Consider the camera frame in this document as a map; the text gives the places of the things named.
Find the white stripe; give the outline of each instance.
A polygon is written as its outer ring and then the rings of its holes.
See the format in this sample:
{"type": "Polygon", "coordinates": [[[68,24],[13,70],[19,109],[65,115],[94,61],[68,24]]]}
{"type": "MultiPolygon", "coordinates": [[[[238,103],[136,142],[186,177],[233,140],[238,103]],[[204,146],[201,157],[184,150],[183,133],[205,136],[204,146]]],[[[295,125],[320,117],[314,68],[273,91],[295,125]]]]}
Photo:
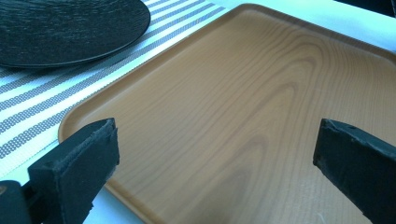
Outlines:
{"type": "Polygon", "coordinates": [[[0,78],[0,85],[7,85],[8,83],[11,83],[26,76],[28,75],[23,73],[13,73],[12,75],[0,78]]]}
{"type": "Polygon", "coordinates": [[[186,2],[184,2],[184,3],[181,3],[181,4],[177,5],[177,6],[170,7],[170,8],[168,8],[168,9],[164,10],[164,11],[158,12],[158,13],[156,13],[155,15],[151,15],[151,20],[154,21],[154,20],[156,20],[157,18],[160,18],[161,16],[164,16],[164,15],[166,15],[166,14],[172,13],[173,11],[176,11],[176,10],[178,10],[178,9],[184,7],[184,6],[187,6],[187,5],[189,5],[189,4],[192,4],[192,3],[194,3],[194,2],[196,2],[196,1],[186,1],[186,2]]]}
{"type": "Polygon", "coordinates": [[[151,5],[153,3],[159,2],[159,1],[161,1],[161,0],[148,0],[148,1],[145,1],[144,4],[147,6],[147,5],[151,5]]]}
{"type": "MultiPolygon", "coordinates": [[[[18,150],[13,151],[11,154],[7,155],[3,159],[0,159],[0,164],[1,164],[0,177],[8,174],[16,167],[19,167],[23,161],[29,160],[39,151],[42,151],[43,148],[46,148],[46,146],[48,146],[51,142],[56,140],[57,139],[56,133],[58,129],[59,129],[59,124],[54,125],[53,127],[47,129],[43,133],[36,136],[34,139],[26,142],[18,150]]],[[[46,150],[44,151],[48,151],[52,149],[53,144],[50,145],[49,147],[46,148],[46,150]]]]}
{"type": "Polygon", "coordinates": [[[7,108],[3,111],[0,111],[0,121],[3,121],[5,119],[7,119],[8,117],[11,117],[17,113],[20,113],[34,105],[38,105],[41,102],[53,97],[54,95],[59,94],[62,91],[65,91],[65,90],[71,88],[72,86],[78,84],[79,82],[91,77],[93,72],[94,71],[89,71],[88,74],[87,74],[87,72],[82,73],[78,76],[75,76],[75,77],[67,80],[66,82],[64,82],[54,88],[51,88],[48,91],[44,91],[41,94],[38,94],[37,96],[35,96],[25,102],[22,102],[18,105],[14,105],[14,106],[7,108]]]}
{"type": "MultiPolygon", "coordinates": [[[[155,36],[150,37],[147,41],[148,41],[148,42],[154,42],[154,41],[160,39],[160,38],[163,37],[163,36],[169,35],[169,34],[171,34],[172,32],[174,32],[175,30],[177,30],[177,29],[183,27],[184,25],[187,25],[187,24],[189,24],[190,22],[195,21],[195,20],[199,19],[200,17],[203,17],[204,15],[206,15],[206,14],[208,14],[209,12],[213,11],[214,9],[215,9],[215,8],[213,8],[213,7],[207,8],[206,10],[204,10],[204,11],[202,11],[202,12],[200,12],[200,13],[198,13],[198,14],[195,14],[194,16],[190,17],[188,20],[181,21],[181,22],[175,24],[174,26],[169,27],[168,29],[166,29],[166,30],[160,32],[159,34],[156,34],[155,36]]],[[[193,27],[194,27],[194,26],[202,27],[202,23],[193,25],[193,27]]]]}
{"type": "MultiPolygon", "coordinates": [[[[205,3],[200,4],[200,5],[196,6],[196,7],[193,7],[193,8],[191,8],[191,9],[189,9],[189,10],[186,10],[186,11],[180,12],[180,13],[178,13],[178,14],[175,14],[174,16],[169,17],[169,18],[167,18],[167,19],[164,20],[164,21],[161,21],[161,22],[159,22],[159,23],[153,24],[152,26],[149,27],[148,32],[150,32],[150,31],[152,31],[152,30],[155,30],[155,29],[157,29],[157,28],[159,28],[159,27],[161,27],[161,26],[163,26],[163,25],[166,25],[168,22],[171,22],[171,21],[173,21],[173,20],[175,20],[175,19],[177,19],[177,18],[180,18],[180,17],[182,17],[182,16],[188,15],[189,13],[192,13],[195,9],[197,9],[197,8],[199,8],[199,7],[202,7],[203,5],[205,5],[205,3]]],[[[176,26],[177,28],[179,28],[179,27],[181,27],[182,25],[185,25],[185,24],[187,24],[187,23],[189,23],[189,22],[191,22],[191,20],[190,20],[190,19],[186,19],[186,20],[184,20],[183,22],[181,22],[181,23],[179,23],[179,24],[175,24],[174,26],[169,27],[167,30],[169,30],[169,29],[171,29],[171,28],[173,28],[173,27],[175,27],[175,26],[176,26]]],[[[167,34],[167,33],[166,33],[167,30],[164,30],[164,31],[162,31],[162,32],[159,32],[158,34],[156,34],[156,35],[154,35],[154,36],[151,36],[150,38],[148,38],[148,39],[146,39],[146,40],[144,40],[144,41],[141,41],[139,44],[137,44],[137,45],[134,46],[134,50],[142,49],[142,48],[144,48],[145,46],[148,46],[148,45],[152,44],[153,42],[155,42],[155,41],[161,39],[161,37],[163,37],[163,36],[165,36],[165,35],[167,34]]]]}
{"type": "MultiPolygon", "coordinates": [[[[203,11],[202,13],[199,13],[193,17],[191,17],[193,20],[199,19],[200,17],[206,15],[207,13],[209,13],[210,11],[212,11],[213,8],[209,8],[205,11],[203,11]]],[[[179,23],[176,26],[173,26],[172,29],[167,29],[166,31],[159,33],[158,35],[154,36],[151,38],[152,41],[158,40],[159,37],[161,37],[161,35],[168,35],[171,32],[175,31],[177,28],[182,27],[183,25],[188,24],[189,22],[191,22],[190,20],[187,21],[183,21],[181,23],[179,23]]],[[[160,51],[163,51],[164,49],[169,48],[170,46],[172,46],[173,44],[175,44],[177,41],[181,40],[182,38],[184,38],[185,36],[191,34],[193,31],[195,31],[196,29],[198,29],[199,27],[202,27],[204,24],[199,25],[195,25],[194,29],[190,29],[189,32],[184,32],[182,34],[179,34],[177,37],[172,38],[171,40],[167,41],[166,43],[163,43],[161,46],[157,47],[155,50],[152,50],[151,52],[148,52],[142,56],[140,56],[140,62],[136,60],[133,60],[132,62],[128,63],[128,64],[133,64],[134,66],[136,66],[137,64],[141,64],[143,61],[147,60],[148,58],[158,54],[160,51]]],[[[89,78],[90,76],[86,76],[84,74],[81,74],[80,76],[74,77],[70,80],[68,80],[67,82],[64,83],[64,85],[59,86],[58,88],[54,88],[51,89],[50,91],[47,92],[47,94],[40,94],[37,97],[32,98],[31,100],[28,100],[27,102],[25,102],[25,104],[19,104],[16,106],[13,106],[11,108],[9,108],[8,110],[3,111],[2,113],[0,113],[1,117],[3,118],[7,118],[9,116],[12,116],[15,113],[21,112],[23,111],[27,105],[29,104],[39,104],[40,102],[42,102],[42,100],[44,99],[48,99],[51,96],[60,93],[70,87],[72,87],[73,85],[78,84],[79,82],[85,80],[86,78],[89,78]]],[[[5,144],[6,142],[8,142],[9,140],[11,140],[12,138],[15,137],[14,133],[17,133],[17,130],[27,130],[31,127],[33,127],[34,125],[37,124],[38,120],[44,120],[46,118],[49,118],[55,114],[57,114],[58,112],[66,109],[67,107],[75,104],[76,102],[78,102],[79,100],[81,100],[84,96],[88,96],[91,95],[92,93],[98,91],[99,89],[103,88],[105,85],[107,85],[108,83],[116,80],[119,76],[107,76],[102,78],[101,80],[95,82],[94,84],[92,84],[91,86],[85,88],[82,91],[79,91],[77,93],[75,93],[72,96],[67,97],[66,99],[64,99],[62,102],[53,105],[50,108],[45,109],[44,111],[41,111],[35,115],[33,115],[32,117],[30,117],[29,119],[23,120],[19,123],[17,123],[16,125],[14,125],[13,127],[11,127],[10,129],[8,129],[7,131],[5,131],[4,133],[2,133],[2,138],[0,139],[0,146],[5,144]]]]}
{"type": "Polygon", "coordinates": [[[1,102],[4,102],[5,100],[8,100],[12,97],[15,97],[15,96],[18,96],[21,94],[24,94],[34,88],[42,86],[42,85],[46,84],[47,82],[55,79],[56,77],[58,77],[58,76],[43,76],[43,77],[35,79],[29,83],[21,85],[18,88],[15,88],[11,91],[0,93],[0,104],[1,104],[1,102]]]}
{"type": "Polygon", "coordinates": [[[155,7],[150,7],[149,11],[151,12],[151,11],[155,11],[157,9],[160,9],[162,7],[167,7],[167,6],[173,4],[173,3],[177,2],[177,1],[179,1],[179,0],[164,1],[163,3],[161,3],[161,4],[159,4],[159,5],[155,6],[155,7]]]}
{"type": "Polygon", "coordinates": [[[154,29],[157,29],[157,28],[159,28],[159,27],[161,27],[161,26],[164,26],[164,25],[166,25],[167,23],[169,23],[169,22],[171,22],[171,21],[174,21],[174,20],[176,20],[176,19],[178,19],[178,18],[181,18],[181,17],[183,17],[183,16],[186,16],[186,15],[188,15],[189,13],[192,13],[194,10],[196,10],[196,9],[198,9],[198,8],[200,8],[200,7],[204,7],[204,6],[206,6],[206,5],[207,5],[207,3],[203,2],[203,3],[201,3],[201,4],[198,4],[198,5],[194,6],[194,7],[190,7],[190,8],[188,8],[188,9],[184,10],[184,11],[181,11],[181,12],[179,12],[179,13],[177,13],[177,14],[174,14],[174,15],[172,15],[172,16],[166,17],[166,19],[164,19],[164,20],[162,20],[162,21],[159,21],[159,22],[153,24],[153,25],[152,25],[152,29],[154,30],[154,29]]]}
{"type": "Polygon", "coordinates": [[[132,62],[125,64],[122,68],[120,68],[116,72],[117,73],[122,73],[122,74],[128,73],[129,71],[134,69],[139,64],[146,62],[148,59],[158,55],[160,52],[170,48],[173,45],[175,45],[177,42],[179,42],[180,40],[184,39],[186,36],[194,33],[198,29],[200,29],[200,28],[204,27],[205,25],[207,25],[208,23],[212,22],[215,18],[221,16],[226,11],[227,10],[224,9],[221,12],[219,12],[218,14],[214,15],[213,17],[208,18],[205,21],[202,21],[201,23],[191,27],[190,29],[186,30],[183,33],[180,33],[179,35],[175,36],[174,38],[171,38],[169,41],[166,41],[166,42],[162,43],[159,47],[155,48],[154,50],[151,50],[151,51],[141,55],[140,57],[136,58],[132,62]]]}

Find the table surface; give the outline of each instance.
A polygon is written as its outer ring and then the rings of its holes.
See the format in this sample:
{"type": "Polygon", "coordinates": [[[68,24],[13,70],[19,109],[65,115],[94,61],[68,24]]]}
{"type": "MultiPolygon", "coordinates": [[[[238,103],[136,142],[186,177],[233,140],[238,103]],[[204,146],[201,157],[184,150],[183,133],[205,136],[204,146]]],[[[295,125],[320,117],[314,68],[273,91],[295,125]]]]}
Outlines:
{"type": "MultiPolygon", "coordinates": [[[[193,4],[199,1],[149,0],[144,2],[148,6],[151,6],[149,7],[149,9],[152,14],[157,13],[158,17],[153,17],[155,19],[155,18],[159,18],[161,15],[164,15],[163,13],[165,13],[165,10],[167,10],[165,9],[163,12],[157,12],[159,11],[159,8],[167,7],[167,8],[181,9],[182,7],[185,7],[190,3],[193,4]]],[[[222,15],[229,9],[243,3],[256,3],[266,7],[270,7],[272,9],[284,12],[291,16],[300,18],[302,20],[310,21],[319,26],[323,26],[325,28],[334,30],[335,32],[348,35],[357,38],[361,41],[367,42],[369,44],[378,46],[380,48],[396,52],[396,19],[384,15],[380,15],[368,10],[364,10],[361,8],[348,6],[331,0],[278,0],[278,1],[255,0],[248,2],[236,1],[236,0],[232,0],[232,1],[210,0],[204,3],[203,1],[200,1],[200,3],[196,3],[196,4],[204,5],[209,2],[215,4],[214,6],[211,5],[210,8],[212,9],[214,8],[214,11],[216,11],[216,13],[214,14],[212,13],[210,17],[208,16],[204,17],[203,20],[204,22],[200,22],[200,23],[197,22],[199,24],[194,25],[193,29],[189,29],[187,32],[183,31],[177,33],[176,35],[170,35],[169,40],[163,41],[157,46],[154,46],[156,50],[153,50],[150,53],[145,54],[144,55],[145,57],[139,58],[138,57],[139,55],[135,56],[136,58],[138,58],[138,60],[133,61],[132,65],[124,66],[122,69],[118,69],[116,71],[119,74],[119,76],[122,76],[122,74],[124,74],[126,71],[131,70],[134,66],[143,63],[144,61],[148,60],[150,57],[155,56],[162,50],[175,44],[178,40],[188,35],[189,32],[193,32],[194,30],[204,26],[208,22],[213,21],[216,17],[222,15]]],[[[184,17],[186,18],[185,20],[191,20],[191,21],[196,20],[196,18],[194,18],[194,15],[191,15],[190,13],[184,15],[184,17]]],[[[156,25],[157,24],[155,23],[151,24],[151,29],[156,28],[156,25]]],[[[175,27],[177,27],[177,23],[170,24],[169,26],[166,27],[165,30],[163,30],[162,34],[171,33],[173,29],[175,29],[175,27]]],[[[155,42],[155,40],[149,40],[148,38],[146,42],[142,41],[139,43],[139,45],[146,46],[148,44],[147,41],[155,42]]],[[[112,80],[110,79],[107,81],[107,83],[104,83],[102,85],[107,85],[108,83],[111,83],[115,79],[112,80]]],[[[2,82],[4,82],[4,79],[0,78],[0,86],[5,85],[5,83],[2,82]]],[[[10,92],[11,91],[8,92],[8,95],[6,93],[4,98],[1,98],[0,105],[3,102],[5,102],[7,98],[10,98],[9,95],[10,92]]],[[[92,93],[94,93],[94,91],[83,92],[82,94],[86,94],[85,97],[87,97],[92,93]]],[[[8,110],[7,112],[8,112],[7,115],[8,116],[11,115],[11,117],[12,115],[19,113],[16,110],[15,111],[8,110]]],[[[49,134],[52,137],[56,137],[57,127],[58,125],[55,125],[54,127],[44,132],[44,134],[49,134]]],[[[16,133],[21,132],[21,130],[18,130],[18,125],[14,125],[11,128],[13,128],[12,129],[13,132],[16,133]]],[[[32,162],[34,162],[36,159],[44,155],[46,152],[48,152],[51,148],[55,147],[56,145],[57,142],[52,141],[50,142],[50,144],[46,144],[45,146],[43,146],[41,150],[38,150],[38,153],[36,153],[32,158],[30,159],[28,158],[25,161],[18,161],[11,163],[13,169],[9,172],[0,174],[1,180],[15,179],[20,181],[21,183],[25,183],[28,180],[28,176],[26,174],[26,168],[32,162]]],[[[2,150],[6,149],[5,145],[2,145],[1,149],[2,150]]],[[[3,159],[0,160],[0,164],[2,167],[4,167],[4,165],[8,165],[8,163],[6,163],[3,159]]],[[[141,223],[141,221],[134,214],[132,214],[126,207],[124,207],[117,199],[115,199],[105,189],[101,190],[98,197],[96,197],[96,199],[94,200],[93,204],[94,204],[94,208],[92,209],[91,213],[89,214],[89,216],[87,217],[84,223],[109,223],[109,222],[141,223]]]]}

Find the black plate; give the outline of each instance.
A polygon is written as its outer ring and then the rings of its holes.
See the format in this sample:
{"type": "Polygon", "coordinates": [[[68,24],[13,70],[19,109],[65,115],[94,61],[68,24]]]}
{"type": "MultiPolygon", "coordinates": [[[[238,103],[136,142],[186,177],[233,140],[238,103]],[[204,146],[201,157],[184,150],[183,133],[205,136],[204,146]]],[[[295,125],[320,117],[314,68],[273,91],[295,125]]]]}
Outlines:
{"type": "Polygon", "coordinates": [[[139,0],[0,0],[0,65],[54,67],[95,60],[149,27],[139,0]]]}

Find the wooden tray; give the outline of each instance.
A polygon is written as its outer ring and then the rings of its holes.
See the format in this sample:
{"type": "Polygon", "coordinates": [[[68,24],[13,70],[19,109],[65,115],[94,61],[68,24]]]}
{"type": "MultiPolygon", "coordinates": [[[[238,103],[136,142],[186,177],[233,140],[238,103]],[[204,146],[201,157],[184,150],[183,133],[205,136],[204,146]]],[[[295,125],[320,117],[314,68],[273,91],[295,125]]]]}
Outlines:
{"type": "Polygon", "coordinates": [[[369,223],[312,164],[319,122],[396,145],[394,54],[242,5],[74,108],[63,141],[108,117],[107,188],[146,222],[369,223]]]}

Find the table runner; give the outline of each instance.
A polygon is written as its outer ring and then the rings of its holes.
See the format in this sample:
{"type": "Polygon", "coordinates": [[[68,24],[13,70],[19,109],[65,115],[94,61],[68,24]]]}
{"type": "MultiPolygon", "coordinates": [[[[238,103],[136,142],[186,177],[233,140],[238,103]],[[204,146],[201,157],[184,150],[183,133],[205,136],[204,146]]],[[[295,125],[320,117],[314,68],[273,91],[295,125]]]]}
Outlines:
{"type": "Polygon", "coordinates": [[[204,0],[146,0],[148,30],[99,61],[47,69],[0,67],[0,177],[58,144],[64,115],[139,64],[224,14],[204,0]]]}

